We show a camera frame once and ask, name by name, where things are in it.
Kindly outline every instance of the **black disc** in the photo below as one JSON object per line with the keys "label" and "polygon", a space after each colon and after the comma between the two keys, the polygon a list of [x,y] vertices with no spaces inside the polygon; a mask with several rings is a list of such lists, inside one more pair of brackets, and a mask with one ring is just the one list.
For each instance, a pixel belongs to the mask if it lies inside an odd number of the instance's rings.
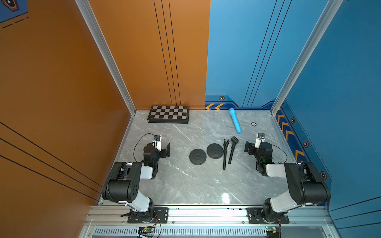
{"label": "black disc", "polygon": [[205,151],[203,151],[202,149],[195,149],[192,150],[189,154],[189,160],[194,165],[201,165],[205,163],[205,161],[207,160],[207,155],[205,154]]}
{"label": "black disc", "polygon": [[219,144],[210,144],[207,148],[207,153],[210,158],[219,159],[224,154],[224,148]]}

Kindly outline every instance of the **orange wall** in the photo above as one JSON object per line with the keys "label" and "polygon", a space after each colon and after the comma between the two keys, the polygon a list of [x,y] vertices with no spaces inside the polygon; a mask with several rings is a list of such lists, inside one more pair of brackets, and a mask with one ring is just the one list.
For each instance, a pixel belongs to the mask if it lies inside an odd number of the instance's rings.
{"label": "orange wall", "polygon": [[131,115],[75,1],[28,10],[0,24],[0,237],[77,237]]}
{"label": "orange wall", "polygon": [[90,0],[135,107],[203,109],[210,0],[113,3]]}

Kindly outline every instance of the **blue cylinder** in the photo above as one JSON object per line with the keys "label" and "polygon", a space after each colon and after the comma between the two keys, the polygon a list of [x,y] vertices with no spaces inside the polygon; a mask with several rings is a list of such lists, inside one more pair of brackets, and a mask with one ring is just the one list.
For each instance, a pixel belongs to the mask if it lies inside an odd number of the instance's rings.
{"label": "blue cylinder", "polygon": [[237,119],[237,116],[235,115],[234,108],[230,108],[229,113],[232,116],[232,119],[233,119],[233,122],[235,125],[235,129],[237,130],[238,134],[240,134],[241,133],[241,127],[239,126],[238,119]]}

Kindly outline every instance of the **mounting plate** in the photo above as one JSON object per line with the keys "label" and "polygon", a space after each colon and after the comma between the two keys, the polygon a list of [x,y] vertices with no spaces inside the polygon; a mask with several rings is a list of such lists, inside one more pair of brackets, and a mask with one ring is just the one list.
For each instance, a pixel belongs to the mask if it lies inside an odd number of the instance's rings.
{"label": "mounting plate", "polygon": [[[158,217],[158,222],[161,224],[167,223],[168,222],[168,208],[154,208],[154,215],[157,215]],[[128,216],[128,223],[143,223],[143,224],[155,224],[156,223],[156,218],[151,222],[143,222],[139,217],[136,217],[134,214],[131,214]]]}
{"label": "mounting plate", "polygon": [[[262,211],[262,208],[246,208],[247,218],[249,219],[250,224],[267,224],[262,219],[262,216],[260,215],[261,211]],[[282,216],[280,218],[280,221],[282,224],[289,224],[290,223],[288,216]]]}

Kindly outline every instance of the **ventilation grille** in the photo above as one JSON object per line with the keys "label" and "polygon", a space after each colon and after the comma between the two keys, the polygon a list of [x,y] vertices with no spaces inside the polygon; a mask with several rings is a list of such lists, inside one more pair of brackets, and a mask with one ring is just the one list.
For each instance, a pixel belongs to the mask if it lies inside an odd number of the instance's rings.
{"label": "ventilation grille", "polygon": [[[159,235],[160,228],[156,227],[155,235]],[[94,235],[134,236],[138,233],[137,227],[96,226]],[[212,226],[171,226],[163,227],[161,235],[165,236],[266,236],[265,227],[212,227]]]}

